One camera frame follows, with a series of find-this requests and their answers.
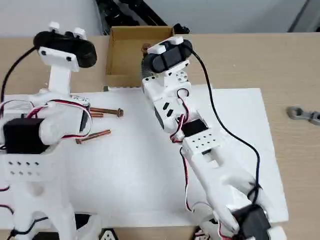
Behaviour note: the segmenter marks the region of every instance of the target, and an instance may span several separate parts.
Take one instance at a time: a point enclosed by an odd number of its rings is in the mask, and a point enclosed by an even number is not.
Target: white wall
[[[168,25],[193,33],[286,32],[305,0],[145,0]],[[30,37],[50,21],[101,34],[95,0],[0,0],[0,37]]]
[[[95,0],[0,0],[0,37],[32,37],[51,21],[64,31],[76,27],[87,35],[101,35]]]
[[[286,32],[305,3],[305,0],[144,1],[168,25],[181,23],[193,33]]]

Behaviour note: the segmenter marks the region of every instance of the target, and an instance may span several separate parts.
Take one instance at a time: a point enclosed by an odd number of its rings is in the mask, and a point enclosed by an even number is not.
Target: black cable
[[[10,206],[5,204],[0,204],[0,208],[8,209],[12,215],[15,213],[15,211]]]
[[[47,220],[47,219],[49,219],[49,218],[47,216],[45,216],[45,217],[42,217],[42,218],[34,220],[27,231],[18,231],[16,229],[12,229],[12,231],[10,232],[10,235],[8,236],[7,240],[10,240],[12,237],[15,237],[17,235],[27,235],[27,234],[29,234],[32,231],[32,229],[34,228],[34,226],[36,225],[36,223],[44,221],[44,220]]]
[[[19,57],[14,64],[10,67],[9,71],[6,73],[3,83],[2,83],[2,89],[1,89],[1,103],[4,102],[5,100],[5,90],[6,90],[6,85],[8,82],[8,79],[10,77],[10,74],[15,70],[16,66],[25,58],[27,57],[29,54],[31,54],[34,50],[36,50],[36,47],[32,47],[30,48],[28,51],[26,51],[21,57]]]
[[[206,84],[208,86],[208,90],[209,90],[209,96],[210,96],[210,102],[211,102],[211,106],[212,106],[212,110],[214,112],[214,115],[216,117],[216,119],[218,120],[219,124],[221,125],[221,127],[229,134],[231,135],[232,137],[234,137],[236,140],[240,141],[241,143],[243,143],[244,145],[248,146],[249,148],[251,148],[255,155],[256,155],[256,169],[255,169],[255,186],[252,188],[252,190],[248,193],[247,197],[248,199],[250,198],[250,196],[254,193],[254,198],[253,198],[253,201],[252,203],[255,204],[256,201],[257,201],[257,198],[258,198],[258,194],[259,194],[259,188],[260,185],[259,185],[259,171],[260,171],[260,155],[259,155],[259,152],[257,151],[257,149],[252,146],[250,143],[246,142],[245,140],[241,139],[240,137],[234,135],[231,131],[229,131],[226,126],[223,124],[223,122],[221,121],[219,115],[218,115],[218,112],[216,110],[216,107],[215,107],[215,104],[214,104],[214,99],[213,99],[213,95],[212,95],[212,90],[211,90],[211,86],[210,86],[210,80],[209,80],[209,75],[208,75],[208,72],[207,72],[207,69],[206,69],[206,66],[204,64],[204,62],[201,60],[201,58],[198,56],[198,54],[191,48],[189,47],[188,45],[186,44],[181,44],[184,48],[188,49],[194,56],[195,58],[199,61],[202,69],[203,69],[203,72],[204,72],[204,75],[205,75],[205,80],[206,80]]]

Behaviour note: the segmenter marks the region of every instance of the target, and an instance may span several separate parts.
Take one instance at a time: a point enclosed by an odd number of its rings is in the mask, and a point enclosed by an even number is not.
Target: mounting hole
[[[172,115],[172,113],[174,112],[174,110],[173,109],[170,109],[169,111],[168,111],[168,113],[166,114],[166,116],[169,118],[169,117],[171,117],[171,115]]]
[[[300,107],[295,108],[293,111],[294,111],[296,116],[301,116],[302,113],[303,113],[303,111],[302,111],[302,109]]]
[[[169,107],[169,104],[170,104],[169,102],[166,102],[166,103],[163,105],[163,108],[162,108],[162,109],[163,109],[163,110],[167,110],[167,108]]]

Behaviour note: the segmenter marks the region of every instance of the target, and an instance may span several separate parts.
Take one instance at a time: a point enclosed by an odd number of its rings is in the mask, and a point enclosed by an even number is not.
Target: metal screw
[[[103,118],[104,114],[102,112],[90,112],[92,118]]]
[[[113,109],[91,107],[90,111],[96,112],[96,113],[114,114],[114,115],[117,115],[118,117],[122,117],[124,115],[124,111],[121,108],[119,108],[118,110],[113,110]]]
[[[76,142],[76,144],[82,144],[82,142],[85,142],[85,141],[88,141],[88,140],[91,140],[91,139],[95,139],[95,138],[98,138],[98,137],[101,137],[101,136],[104,136],[104,135],[109,135],[109,134],[111,134],[111,130],[107,129],[107,130],[104,130],[104,131],[92,133],[89,136],[87,136],[85,138],[82,138],[82,139],[76,139],[75,142]]]

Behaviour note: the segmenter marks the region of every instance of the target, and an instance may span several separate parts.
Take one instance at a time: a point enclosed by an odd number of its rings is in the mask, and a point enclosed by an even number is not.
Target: white foam board
[[[207,87],[195,85],[192,91],[199,109],[218,127]],[[99,213],[106,227],[192,225],[184,206],[185,178],[180,145],[172,144],[169,135],[163,132],[141,89],[81,95],[90,98],[93,107],[124,109],[124,117],[107,115],[94,119],[93,132],[111,129],[112,135],[82,145],[64,140],[68,165],[66,184],[75,210]],[[276,209],[272,221],[287,221],[286,199],[260,89],[215,89],[213,95],[224,124],[252,143],[261,155],[260,184]],[[254,174],[255,154],[240,142],[232,141],[230,150],[237,161]],[[190,168],[189,179],[190,204],[204,201],[205,193]],[[2,185],[5,186],[5,182],[0,170],[0,187]],[[236,206],[243,201],[235,191],[230,194],[233,199],[229,205]],[[1,203],[11,201],[10,192],[0,194]],[[0,209],[0,228],[11,226],[10,214]]]

